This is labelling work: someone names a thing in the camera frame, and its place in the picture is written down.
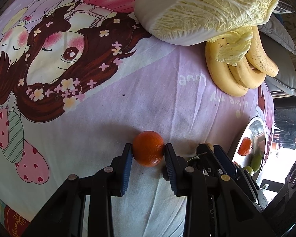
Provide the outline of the green jujube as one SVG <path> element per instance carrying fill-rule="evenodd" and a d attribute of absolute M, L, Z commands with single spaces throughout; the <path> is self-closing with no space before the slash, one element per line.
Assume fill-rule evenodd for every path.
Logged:
<path fill-rule="evenodd" d="M 252 177 L 253 177 L 253 175 L 254 175 L 254 173 L 255 173 L 254 170 L 253 170 L 253 168 L 252 168 L 251 166 L 244 166 L 243 170 L 244 170 L 244 171 L 247 171 L 248 174 L 249 174 L 250 176 L 252 176 Z"/>
<path fill-rule="evenodd" d="M 263 157 L 259 153 L 255 154 L 252 157 L 250 166 L 252 167 L 254 173 L 257 173 L 259 171 L 259 169 L 262 165 L 262 159 L 263 159 Z"/>

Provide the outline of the brown longan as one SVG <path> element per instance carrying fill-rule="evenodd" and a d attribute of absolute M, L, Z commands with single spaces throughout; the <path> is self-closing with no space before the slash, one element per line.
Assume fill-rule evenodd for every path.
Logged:
<path fill-rule="evenodd" d="M 211 143 L 205 142 L 205 144 L 208 146 L 208 148 L 214 152 L 214 146 Z"/>

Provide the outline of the orange tangerine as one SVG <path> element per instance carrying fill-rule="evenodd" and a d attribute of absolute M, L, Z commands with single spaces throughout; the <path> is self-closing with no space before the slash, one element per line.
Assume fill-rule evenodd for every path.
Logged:
<path fill-rule="evenodd" d="M 132 142 L 132 153 L 135 161 L 145 167 L 158 165 L 164 156 L 164 140 L 154 131 L 138 134 Z"/>
<path fill-rule="evenodd" d="M 242 140 L 241 145 L 238 149 L 238 154 L 240 156 L 247 156 L 251 152 L 251 149 L 252 149 L 252 141 L 250 138 L 245 137 Z"/>

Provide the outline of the round steel plate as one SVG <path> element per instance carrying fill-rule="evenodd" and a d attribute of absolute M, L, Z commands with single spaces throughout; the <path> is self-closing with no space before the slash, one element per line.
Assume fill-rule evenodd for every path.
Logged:
<path fill-rule="evenodd" d="M 248 137 L 252 141 L 251 152 L 247 156 L 240 156 L 238 154 L 238 149 L 241 145 L 242 140 Z M 244 130 L 240 131 L 238 136 L 234 139 L 231 144 L 231 147 L 228 151 L 228 156 L 233 163 L 240 167 L 250 166 L 252 157 L 259 153 L 262 155 L 262 165 L 264 156 L 267 148 L 267 133 L 264 125 L 264 121 L 260 117 L 253 117 Z M 257 180 L 259 173 L 262 169 L 262 165 L 257 173 L 254 173 L 253 179 Z"/>

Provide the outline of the bottom yellow banana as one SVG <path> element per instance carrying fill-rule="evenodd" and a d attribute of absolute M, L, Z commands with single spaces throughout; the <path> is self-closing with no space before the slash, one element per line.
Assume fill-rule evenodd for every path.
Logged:
<path fill-rule="evenodd" d="M 227 44 L 225 39 L 205 44 L 205 59 L 210 76 L 215 85 L 224 93 L 234 96 L 244 96 L 248 89 L 240 85 L 233 77 L 227 63 L 216 60 L 218 52 Z"/>

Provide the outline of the yellow banana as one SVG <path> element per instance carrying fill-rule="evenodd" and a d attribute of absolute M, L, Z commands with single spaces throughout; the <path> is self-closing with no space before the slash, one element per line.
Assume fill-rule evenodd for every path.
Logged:
<path fill-rule="evenodd" d="M 248 89 L 240 85 L 233 77 L 227 63 L 216 60 L 218 52 L 227 44 L 225 39 L 205 44 L 205 59 L 210 76 L 215 85 L 224 93 L 234 96 L 244 96 Z"/>
<path fill-rule="evenodd" d="M 251 69 L 246 57 L 243 57 L 236 66 L 228 66 L 232 76 L 242 86 L 249 89 L 258 88 L 265 80 L 266 74 L 257 70 Z"/>

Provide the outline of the middle yellow banana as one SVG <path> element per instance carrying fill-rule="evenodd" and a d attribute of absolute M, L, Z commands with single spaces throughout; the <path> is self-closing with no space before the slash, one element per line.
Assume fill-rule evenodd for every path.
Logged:
<path fill-rule="evenodd" d="M 266 74 L 257 70 L 251 69 L 246 57 L 243 57 L 236 66 L 228 66 L 232 76 L 242 86 L 249 89 L 258 88 L 265 80 Z"/>

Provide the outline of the grey sofa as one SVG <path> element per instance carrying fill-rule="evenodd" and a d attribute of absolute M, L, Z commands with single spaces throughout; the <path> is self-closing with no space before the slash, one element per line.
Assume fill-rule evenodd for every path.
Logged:
<path fill-rule="evenodd" d="M 296 96 L 296 71 L 290 52 L 272 38 L 260 32 L 264 51 L 279 69 L 276 77 L 266 76 L 265 82 L 274 99 Z"/>

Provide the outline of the top spotted banana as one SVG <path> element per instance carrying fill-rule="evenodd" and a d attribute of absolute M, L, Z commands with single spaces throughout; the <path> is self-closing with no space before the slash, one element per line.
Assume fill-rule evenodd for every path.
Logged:
<path fill-rule="evenodd" d="M 245 55 L 247 60 L 262 73 L 271 77 L 277 76 L 279 69 L 264 51 L 258 27 L 252 26 L 251 28 L 253 38 L 251 39 L 250 48 Z"/>

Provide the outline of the cartoon print tablecloth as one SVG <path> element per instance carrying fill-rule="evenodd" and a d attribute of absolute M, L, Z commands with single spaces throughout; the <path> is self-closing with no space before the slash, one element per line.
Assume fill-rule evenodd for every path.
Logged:
<path fill-rule="evenodd" d="M 108 166 L 143 131 L 185 158 L 228 150 L 255 116 L 273 138 L 265 84 L 243 97 L 213 83 L 205 46 L 161 42 L 135 0 L 8 0 L 0 16 L 0 224 L 21 236 L 70 174 Z"/>

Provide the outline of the grey throw pillow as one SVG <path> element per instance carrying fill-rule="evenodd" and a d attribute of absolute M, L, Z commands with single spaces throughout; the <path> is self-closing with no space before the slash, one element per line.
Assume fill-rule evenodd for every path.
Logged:
<path fill-rule="evenodd" d="M 274 14 L 267 23 L 259 25 L 258 29 L 296 56 L 296 45 L 292 37 Z"/>

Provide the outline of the napa cabbage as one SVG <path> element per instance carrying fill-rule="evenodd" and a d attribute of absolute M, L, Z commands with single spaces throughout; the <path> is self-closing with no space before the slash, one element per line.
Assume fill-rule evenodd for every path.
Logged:
<path fill-rule="evenodd" d="M 135 0 L 135 16 L 154 37 L 191 46 L 224 38 L 215 59 L 235 66 L 248 52 L 253 26 L 267 23 L 279 0 Z"/>

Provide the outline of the black white patterned pillow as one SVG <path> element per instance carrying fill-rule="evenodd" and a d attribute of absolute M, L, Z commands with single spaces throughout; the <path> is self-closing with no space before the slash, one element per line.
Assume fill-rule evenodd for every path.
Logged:
<path fill-rule="evenodd" d="M 285 3 L 283 1 L 279 1 L 273 10 L 273 13 L 275 14 L 288 14 L 288 13 L 294 13 L 295 9 L 288 3 Z"/>

